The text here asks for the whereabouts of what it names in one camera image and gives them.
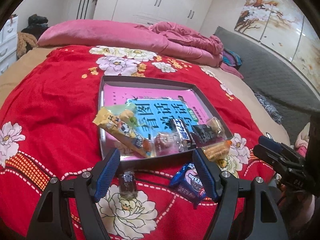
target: metal bolt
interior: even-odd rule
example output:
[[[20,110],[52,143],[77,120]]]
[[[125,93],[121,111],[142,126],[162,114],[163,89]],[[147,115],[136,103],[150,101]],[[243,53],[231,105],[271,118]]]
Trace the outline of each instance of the metal bolt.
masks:
[[[91,173],[88,172],[88,171],[82,173],[82,177],[83,177],[83,178],[88,178],[88,177],[90,177],[90,176],[91,176]]]
[[[52,179],[50,179],[50,183],[55,184],[58,181],[57,177],[53,177]]]
[[[223,171],[223,172],[221,173],[221,175],[222,175],[223,177],[225,177],[225,178],[229,178],[229,177],[231,176],[230,172],[228,172],[228,171]]]
[[[262,182],[263,182],[263,178],[261,178],[261,177],[256,177],[256,182],[262,183]]]

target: gray headboard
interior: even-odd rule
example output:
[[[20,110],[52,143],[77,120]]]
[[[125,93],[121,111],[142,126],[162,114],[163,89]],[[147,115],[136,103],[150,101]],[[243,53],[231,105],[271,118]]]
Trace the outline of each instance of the gray headboard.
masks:
[[[217,28],[215,35],[225,48],[241,57],[239,72],[244,82],[277,108],[294,144],[310,122],[310,113],[320,112],[320,102],[312,90],[287,64],[254,42],[222,27]]]

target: beige bed sheet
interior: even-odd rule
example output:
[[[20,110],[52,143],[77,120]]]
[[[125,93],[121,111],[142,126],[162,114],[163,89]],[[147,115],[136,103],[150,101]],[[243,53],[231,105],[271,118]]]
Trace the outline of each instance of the beige bed sheet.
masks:
[[[54,49],[56,48],[34,48],[0,76],[0,106],[2,106],[6,97],[21,80],[43,62],[46,56]],[[224,72],[220,68],[203,67],[211,70],[242,101],[263,134],[268,132],[275,141],[290,145],[289,136],[284,127],[271,119],[254,96],[252,90],[240,78],[231,73]]]

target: blue wrapper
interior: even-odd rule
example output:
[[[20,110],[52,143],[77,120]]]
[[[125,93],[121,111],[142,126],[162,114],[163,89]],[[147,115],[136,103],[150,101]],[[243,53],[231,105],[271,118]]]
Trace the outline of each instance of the blue wrapper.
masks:
[[[171,179],[169,187],[193,203],[194,208],[206,197],[203,185],[193,163],[187,163]]]

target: patterned fabric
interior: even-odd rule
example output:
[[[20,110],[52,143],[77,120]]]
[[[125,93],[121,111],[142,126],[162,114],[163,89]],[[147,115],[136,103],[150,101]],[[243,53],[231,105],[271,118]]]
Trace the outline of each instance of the patterned fabric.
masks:
[[[148,51],[68,46],[52,51],[0,110],[0,217],[14,231],[26,236],[50,177],[71,179],[101,160],[98,129],[92,120],[105,72],[195,84],[234,133],[220,168],[248,180],[259,175],[269,181],[273,176],[274,171],[253,156],[252,148],[262,133],[249,111],[210,71]],[[118,179],[113,179],[107,195],[97,203],[112,239],[203,239],[216,203],[206,198],[194,210],[192,203],[168,188],[183,164],[135,171],[138,195],[132,200],[120,197]],[[243,204],[240,199],[236,214]],[[76,237],[84,240],[74,200],[70,209]]]
[[[259,93],[254,93],[256,98],[258,99],[259,103],[262,104],[263,108],[268,112],[271,116],[272,120],[275,121],[277,124],[281,124],[282,116],[279,114],[278,110],[268,102],[268,100]]]
[[[238,54],[232,52],[231,50],[228,50],[226,48],[223,49],[222,52],[223,55],[223,62],[227,64],[230,67],[234,67],[237,70],[240,68],[242,65],[241,58]]]

